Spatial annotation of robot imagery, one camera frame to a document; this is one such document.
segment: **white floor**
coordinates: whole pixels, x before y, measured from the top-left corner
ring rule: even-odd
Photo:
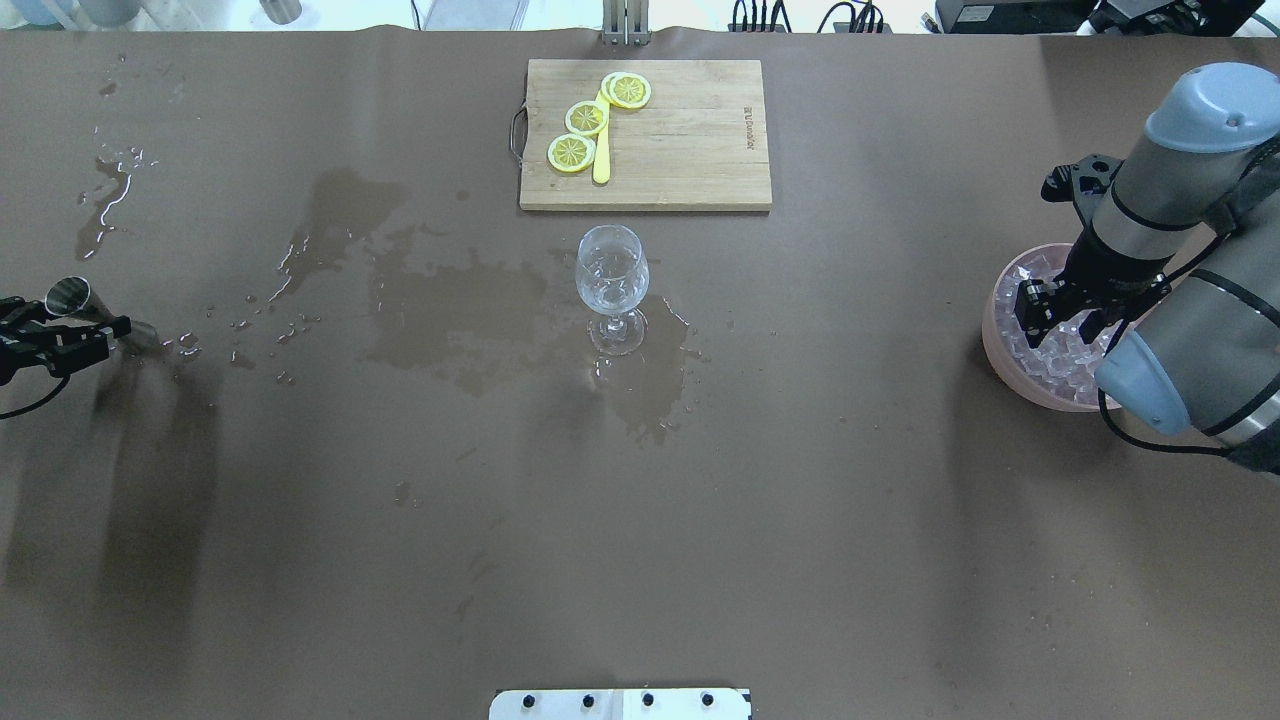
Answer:
[[[379,24],[413,27],[410,0],[301,0],[303,13],[288,26],[275,26],[266,19],[257,0],[186,0],[202,29],[229,31],[342,31],[360,29]],[[417,0],[424,22],[434,0]],[[474,0],[484,3],[485,0]],[[147,0],[145,6],[174,4],[178,0]],[[786,0],[791,27],[796,32],[814,32],[823,14],[832,6],[831,0]],[[722,31],[732,17],[732,0],[650,0],[649,23],[653,29],[682,26]],[[895,33],[927,32],[920,24],[923,13],[934,14],[933,0],[884,0],[879,4],[884,19]],[[832,20],[847,19],[847,10],[838,10]],[[1280,0],[1267,0],[1261,14],[1280,23]],[[15,10],[8,0],[0,0],[0,19],[9,19]],[[600,0],[525,0],[520,29],[554,29],[564,27],[599,28]],[[134,29],[152,29],[140,22]],[[506,29],[499,27],[476,29]],[[831,32],[828,27],[824,32]],[[1257,22],[1249,20],[1240,28],[1240,37],[1270,37],[1272,33]]]

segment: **cutting board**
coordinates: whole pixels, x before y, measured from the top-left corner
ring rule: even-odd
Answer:
[[[600,79],[640,73],[639,110],[611,108],[613,177],[561,173],[547,161],[564,113],[594,100]],[[530,60],[529,138],[520,176],[525,210],[768,211],[773,206],[759,60]]]

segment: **wine glass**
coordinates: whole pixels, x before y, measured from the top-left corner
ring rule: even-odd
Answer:
[[[636,305],[649,291],[649,263],[640,238],[626,225],[598,225],[577,246],[577,295],[600,314],[589,327],[605,355],[626,355],[644,340],[645,316]]]

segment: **yellow knife handle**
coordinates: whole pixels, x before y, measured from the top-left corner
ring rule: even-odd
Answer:
[[[604,105],[604,127],[595,136],[595,163],[591,164],[591,179],[596,184],[605,184],[612,173],[609,167],[609,110],[612,108],[609,108],[609,101],[603,92],[596,95],[595,100]]]

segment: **brown table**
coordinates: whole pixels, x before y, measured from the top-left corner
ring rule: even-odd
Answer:
[[[978,342],[1004,264],[1075,237],[1046,170],[1280,45],[598,42],[0,36],[0,290],[83,274],[201,348],[0,424],[0,716],[461,720],[645,683],[749,687],[760,720],[1280,705],[1276,486],[1034,407]],[[526,61],[611,56],[762,59],[773,211],[520,211]],[[99,156],[129,186],[83,261]],[[653,259],[609,366],[570,263],[602,220]]]

